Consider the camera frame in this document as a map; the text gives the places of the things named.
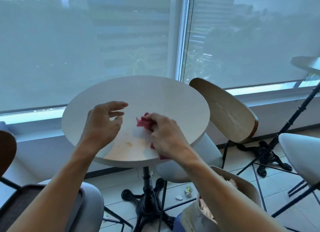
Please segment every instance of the table foot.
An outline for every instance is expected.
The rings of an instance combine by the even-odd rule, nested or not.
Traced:
[[[162,178],[159,178],[155,183],[155,187],[153,188],[150,175],[145,175],[145,171],[149,172],[149,170],[144,170],[144,194],[134,195],[128,189],[123,190],[121,193],[123,200],[133,202],[136,206],[136,214],[138,219],[133,232],[141,232],[145,224],[151,223],[160,218],[161,203],[158,198],[158,194],[163,188],[165,181]],[[165,212],[163,213],[162,221],[165,222],[171,230],[174,228],[174,220],[175,217],[171,217]]]
[[[265,141],[260,141],[258,147],[246,147],[243,144],[237,144],[237,148],[242,151],[253,152],[256,157],[260,157],[260,155],[265,151],[266,148],[269,148],[269,146]],[[260,164],[263,165],[268,165],[269,163],[272,164],[273,162],[278,163],[278,165],[286,171],[292,171],[291,165],[283,163],[279,156],[276,155],[272,150],[260,158]],[[266,167],[263,165],[259,165],[257,172],[260,176],[266,177],[267,171]]]

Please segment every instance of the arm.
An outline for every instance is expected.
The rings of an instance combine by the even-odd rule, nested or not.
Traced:
[[[284,232],[257,204],[230,186],[190,147],[174,120],[153,113],[151,141],[158,153],[176,161],[189,175],[222,231]]]
[[[98,105],[88,113],[84,131],[71,158],[26,208],[8,232],[64,231],[85,174],[100,149],[118,134],[125,102]]]

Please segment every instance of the chair seat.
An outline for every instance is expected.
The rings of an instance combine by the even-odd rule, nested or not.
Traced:
[[[48,184],[51,180],[45,180],[39,184]],[[84,200],[78,214],[70,228],[70,232],[98,232],[104,213],[103,197],[94,185],[82,182]]]
[[[222,167],[222,155],[206,133],[202,139],[193,146],[193,149],[208,165]],[[181,166],[173,160],[157,165],[155,170],[163,179],[170,182],[184,183],[191,181]]]
[[[279,143],[296,172],[310,185],[320,181],[320,138],[282,133]]]

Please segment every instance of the round tabletop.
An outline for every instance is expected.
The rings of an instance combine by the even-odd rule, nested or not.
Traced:
[[[88,111],[112,100],[129,104],[117,137],[101,149],[95,162],[122,168],[156,165],[160,160],[150,148],[151,132],[137,127],[144,113],[159,113],[177,121],[189,144],[197,142],[209,123],[210,110],[204,97],[182,82],[160,76],[125,76],[106,80],[78,94],[62,116],[66,138],[77,145]]]

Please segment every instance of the tray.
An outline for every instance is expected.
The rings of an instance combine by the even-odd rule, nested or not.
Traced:
[[[42,191],[46,185],[32,184],[25,185],[17,190],[0,208],[0,231],[6,232],[22,212],[29,206],[34,198]],[[82,205],[85,192],[80,188],[70,212],[69,220],[66,224],[65,232],[69,232],[72,223]]]

